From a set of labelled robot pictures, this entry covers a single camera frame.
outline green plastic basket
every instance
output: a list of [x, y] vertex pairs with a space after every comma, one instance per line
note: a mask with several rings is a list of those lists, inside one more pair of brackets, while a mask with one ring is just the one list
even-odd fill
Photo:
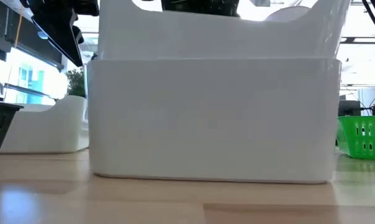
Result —
[[338, 120], [340, 150], [353, 158], [375, 159], [375, 116], [344, 116]]

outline light wood surface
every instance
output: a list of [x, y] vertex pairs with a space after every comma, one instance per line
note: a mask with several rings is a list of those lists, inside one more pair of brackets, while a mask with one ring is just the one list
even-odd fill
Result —
[[0, 223], [375, 223], [375, 161], [339, 156], [330, 184], [107, 179], [88, 151], [0, 156]]

